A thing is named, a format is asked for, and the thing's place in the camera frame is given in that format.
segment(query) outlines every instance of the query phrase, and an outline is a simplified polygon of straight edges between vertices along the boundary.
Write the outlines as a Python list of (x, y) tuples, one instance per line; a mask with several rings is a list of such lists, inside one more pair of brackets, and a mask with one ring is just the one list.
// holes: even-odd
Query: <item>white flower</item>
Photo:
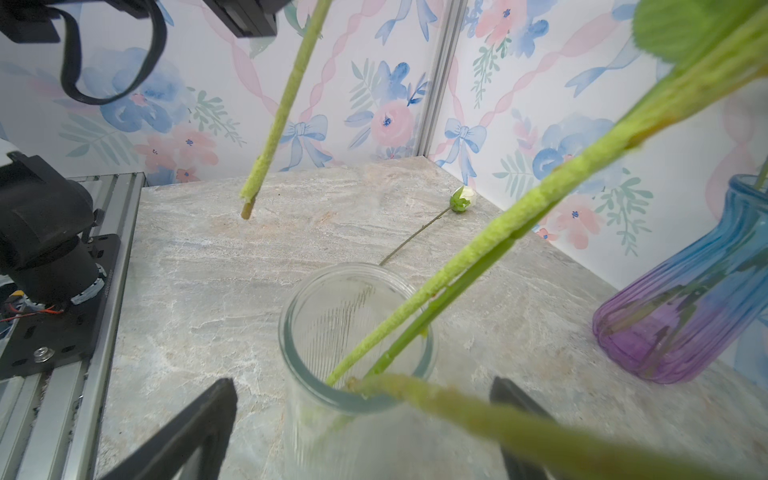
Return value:
[(451, 209), (455, 212), (463, 212), (475, 202), (475, 191), (467, 186), (461, 186), (451, 195)]

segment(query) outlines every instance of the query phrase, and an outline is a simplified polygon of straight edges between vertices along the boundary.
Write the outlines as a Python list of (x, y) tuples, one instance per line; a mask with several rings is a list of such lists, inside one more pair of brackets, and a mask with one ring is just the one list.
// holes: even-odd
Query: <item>stone tabletop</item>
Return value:
[[(242, 183), (142, 190), (96, 477), (229, 376), (239, 400), (220, 478), (282, 478), (283, 302), (313, 270), (378, 263), (459, 185), (422, 157), (271, 174), (244, 221)], [(387, 268), (418, 287), (498, 213), (483, 199), (449, 212)], [(559, 422), (764, 476), (768, 392), (717, 361), (680, 385), (627, 374), (591, 333), (613, 292), (529, 234), (435, 322), (432, 380), (487, 397), (506, 376)], [(495, 445), (419, 418), (422, 461), (400, 478), (505, 478)]]

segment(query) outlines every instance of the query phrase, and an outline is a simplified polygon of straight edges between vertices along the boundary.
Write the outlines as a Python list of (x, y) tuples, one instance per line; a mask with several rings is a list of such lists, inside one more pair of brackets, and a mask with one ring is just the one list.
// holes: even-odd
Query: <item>black cable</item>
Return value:
[(165, 19), (163, 18), (163, 12), (157, 7), (155, 0), (144, 0), (144, 4), (147, 6), (149, 12), (149, 18), (152, 21), (152, 41), (147, 52), (147, 57), (144, 59), (144, 63), (141, 64), (136, 78), (133, 83), (124, 91), (114, 97), (109, 98), (93, 98), (80, 92), (75, 85), (80, 79), (80, 68), (82, 66), (83, 57), (82, 50), (80, 48), (80, 30), (78, 28), (78, 22), (72, 15), (64, 10), (58, 8), (48, 7), (55, 14), (60, 15), (64, 19), (65, 25), (65, 39), (64, 39), (64, 63), (61, 66), (61, 87), (64, 88), (64, 93), (69, 95), (70, 98), (80, 101), (89, 105), (106, 105), (115, 100), (119, 100), (124, 96), (130, 94), (136, 90), (138, 86), (144, 80), (147, 80), (149, 74), (152, 73), (154, 66), (160, 59), (165, 49), (165, 40), (168, 34), (167, 27), (165, 26)]

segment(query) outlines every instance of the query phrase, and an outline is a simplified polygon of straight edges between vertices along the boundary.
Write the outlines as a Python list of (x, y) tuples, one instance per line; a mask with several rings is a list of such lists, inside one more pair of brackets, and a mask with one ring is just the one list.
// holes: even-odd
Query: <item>black mounting plate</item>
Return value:
[[(86, 247), (107, 274), (104, 288), (92, 299), (71, 305), (64, 313), (36, 313), (16, 320), (16, 327), (0, 356), (0, 379), (53, 370), (93, 355), (118, 258), (120, 237), (99, 235), (91, 240)], [(43, 346), (53, 349), (54, 354), (38, 363), (33, 352)]]

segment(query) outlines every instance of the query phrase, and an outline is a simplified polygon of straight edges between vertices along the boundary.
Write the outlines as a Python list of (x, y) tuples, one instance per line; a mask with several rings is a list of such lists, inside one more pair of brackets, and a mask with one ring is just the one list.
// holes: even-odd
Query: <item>vase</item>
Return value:
[(720, 222), (594, 314), (605, 352), (657, 383), (698, 375), (768, 307), (768, 194), (730, 179)]
[[(345, 480), (396, 478), (407, 432), (407, 406), (386, 396), (343, 391), (362, 378), (407, 327), (405, 322), (336, 384), (325, 378), (415, 289), (388, 270), (342, 263), (316, 271), (293, 292), (280, 320), (280, 349), (288, 370), (283, 426), (285, 478)], [(435, 365), (430, 329), (402, 351), (387, 372), (427, 379)]]

